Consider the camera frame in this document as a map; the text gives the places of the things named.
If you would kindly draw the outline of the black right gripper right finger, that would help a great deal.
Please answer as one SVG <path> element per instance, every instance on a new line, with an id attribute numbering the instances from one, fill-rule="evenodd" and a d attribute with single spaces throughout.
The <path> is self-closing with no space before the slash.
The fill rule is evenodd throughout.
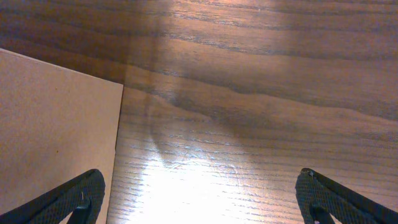
<path id="1" fill-rule="evenodd" d="M 296 199 L 305 224 L 395 224 L 397 212 L 309 168 L 303 168 L 295 184 Z"/>

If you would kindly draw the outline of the brown cardboard box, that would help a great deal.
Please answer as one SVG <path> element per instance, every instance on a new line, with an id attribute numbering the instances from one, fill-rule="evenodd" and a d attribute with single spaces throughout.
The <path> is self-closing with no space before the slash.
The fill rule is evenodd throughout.
<path id="1" fill-rule="evenodd" d="M 1 50 L 1 222 L 21 208 L 96 169 L 105 223 L 116 153 L 123 86 Z"/>

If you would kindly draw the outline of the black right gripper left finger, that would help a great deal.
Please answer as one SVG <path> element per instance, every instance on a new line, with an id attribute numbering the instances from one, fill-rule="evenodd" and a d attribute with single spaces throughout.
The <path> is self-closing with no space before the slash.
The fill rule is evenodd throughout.
<path id="1" fill-rule="evenodd" d="M 88 170 L 49 192 L 1 215 L 4 224 L 95 224 L 105 195 L 98 169 Z"/>

